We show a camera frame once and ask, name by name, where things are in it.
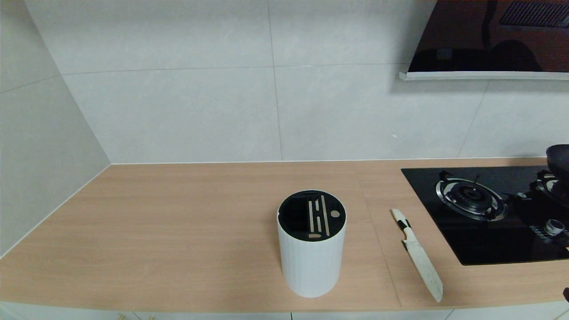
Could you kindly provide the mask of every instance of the stove burner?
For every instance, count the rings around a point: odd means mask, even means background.
[[[466,179],[446,178],[443,171],[436,185],[439,198],[454,211],[480,221],[498,221],[506,216],[506,205],[491,189]]]
[[[557,203],[569,208],[569,190],[561,184],[549,171],[542,170],[537,174],[537,181],[531,184],[532,189],[537,189]]]

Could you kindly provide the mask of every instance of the stove knob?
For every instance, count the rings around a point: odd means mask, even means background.
[[[563,225],[563,223],[554,219],[549,219],[545,223],[545,228],[544,228],[545,232],[547,232],[549,235],[552,236],[560,234],[564,229],[565,226]]]

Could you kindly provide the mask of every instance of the kitchen cabinet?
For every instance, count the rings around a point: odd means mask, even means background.
[[[13,312],[0,303],[0,320],[25,320],[19,314]]]
[[[292,313],[292,320],[445,320],[452,310]]]
[[[123,320],[139,320],[129,311],[75,309],[13,302],[2,302],[0,305],[0,309],[21,316],[21,319],[13,317],[15,320],[119,320],[122,315],[125,316]]]
[[[290,320],[290,313],[151,313],[135,312],[141,320]]]
[[[455,309],[447,320],[553,320],[558,319],[567,309],[569,309],[567,301],[519,306]]]

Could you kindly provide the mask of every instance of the kitchen knife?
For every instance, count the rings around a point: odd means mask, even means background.
[[[397,221],[399,228],[405,233],[405,240],[403,244],[415,264],[417,271],[419,272],[421,278],[423,279],[427,289],[431,292],[432,296],[437,302],[443,299],[443,282],[440,280],[435,267],[432,265],[431,260],[429,260],[425,249],[417,241],[409,221],[401,211],[398,209],[391,209],[391,213]]]

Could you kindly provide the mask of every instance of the knife block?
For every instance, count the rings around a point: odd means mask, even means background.
[[[336,285],[346,230],[338,198],[319,190],[290,195],[277,211],[284,279],[301,297],[315,298]]]

